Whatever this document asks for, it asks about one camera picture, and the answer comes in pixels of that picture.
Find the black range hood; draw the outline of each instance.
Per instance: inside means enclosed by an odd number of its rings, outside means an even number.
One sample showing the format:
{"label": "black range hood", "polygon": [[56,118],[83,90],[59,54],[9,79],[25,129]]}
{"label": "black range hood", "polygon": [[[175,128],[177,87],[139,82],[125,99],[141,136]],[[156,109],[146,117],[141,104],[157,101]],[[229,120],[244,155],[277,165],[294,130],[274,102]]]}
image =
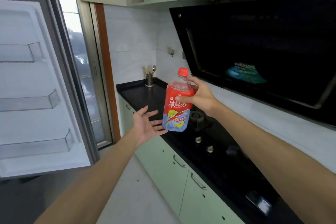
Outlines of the black range hood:
{"label": "black range hood", "polygon": [[336,127],[336,0],[171,8],[191,73]]}

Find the kitchen counter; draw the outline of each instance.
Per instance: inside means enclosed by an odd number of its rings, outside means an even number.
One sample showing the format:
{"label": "kitchen counter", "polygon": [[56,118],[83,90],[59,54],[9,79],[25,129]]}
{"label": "kitchen counter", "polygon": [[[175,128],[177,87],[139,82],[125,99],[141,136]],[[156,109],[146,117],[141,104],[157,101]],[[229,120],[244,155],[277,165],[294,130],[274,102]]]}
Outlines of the kitchen counter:
{"label": "kitchen counter", "polygon": [[[117,92],[136,110],[148,105],[148,111],[159,113],[151,120],[160,120],[163,116],[167,83],[154,78],[154,86],[146,87],[144,80],[117,85]],[[269,216],[264,216],[258,209],[246,204],[246,200],[230,187],[216,165],[210,166],[196,152],[181,142],[181,133],[168,132],[161,137],[175,150],[181,158],[211,187],[213,191],[244,221],[246,224],[302,224],[296,214],[281,197],[273,203]]]}

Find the floor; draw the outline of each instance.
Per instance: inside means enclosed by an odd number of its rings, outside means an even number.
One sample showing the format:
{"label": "floor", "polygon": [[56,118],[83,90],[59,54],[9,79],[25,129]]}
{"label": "floor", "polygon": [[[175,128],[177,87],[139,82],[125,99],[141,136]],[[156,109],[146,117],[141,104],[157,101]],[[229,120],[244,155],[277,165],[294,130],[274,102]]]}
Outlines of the floor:
{"label": "floor", "polygon": [[[100,155],[109,151],[101,150]],[[0,223],[33,224],[80,170],[43,175],[27,183],[0,183]],[[149,176],[133,158],[124,170],[97,224],[179,224]]]}
{"label": "floor", "polygon": [[107,223],[179,224],[136,156],[128,163],[97,222]]}

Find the plastic bottle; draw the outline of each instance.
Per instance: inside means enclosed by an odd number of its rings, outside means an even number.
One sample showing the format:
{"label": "plastic bottle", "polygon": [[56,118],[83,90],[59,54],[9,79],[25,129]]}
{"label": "plastic bottle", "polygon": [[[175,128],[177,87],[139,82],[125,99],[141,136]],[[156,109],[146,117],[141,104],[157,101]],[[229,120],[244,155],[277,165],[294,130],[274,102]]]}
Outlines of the plastic bottle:
{"label": "plastic bottle", "polygon": [[175,97],[191,97],[195,94],[190,82],[187,81],[188,74],[187,68],[180,67],[178,77],[167,86],[162,126],[169,131],[182,132],[187,128],[192,104],[177,102]]}

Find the left hand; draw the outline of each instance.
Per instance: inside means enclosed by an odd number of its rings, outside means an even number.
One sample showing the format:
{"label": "left hand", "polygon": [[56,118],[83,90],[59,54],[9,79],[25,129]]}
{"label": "left hand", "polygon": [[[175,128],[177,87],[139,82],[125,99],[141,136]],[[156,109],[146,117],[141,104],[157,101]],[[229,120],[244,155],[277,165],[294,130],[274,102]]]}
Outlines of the left hand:
{"label": "left hand", "polygon": [[156,115],[159,111],[146,113],[148,105],[141,108],[133,115],[133,128],[131,132],[138,138],[137,146],[147,142],[153,136],[163,135],[168,130],[163,130],[162,120],[149,121],[149,117]]}

